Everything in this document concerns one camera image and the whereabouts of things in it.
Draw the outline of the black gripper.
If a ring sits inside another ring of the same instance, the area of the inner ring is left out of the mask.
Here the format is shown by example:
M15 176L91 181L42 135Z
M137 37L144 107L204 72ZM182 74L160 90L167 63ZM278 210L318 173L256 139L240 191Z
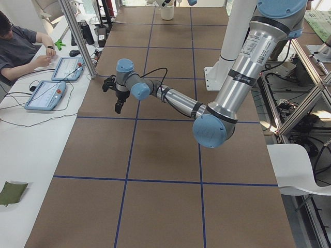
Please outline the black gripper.
M117 102L115 104L115 112L120 114L126 99L129 98L129 91L127 88L116 87L116 96Z

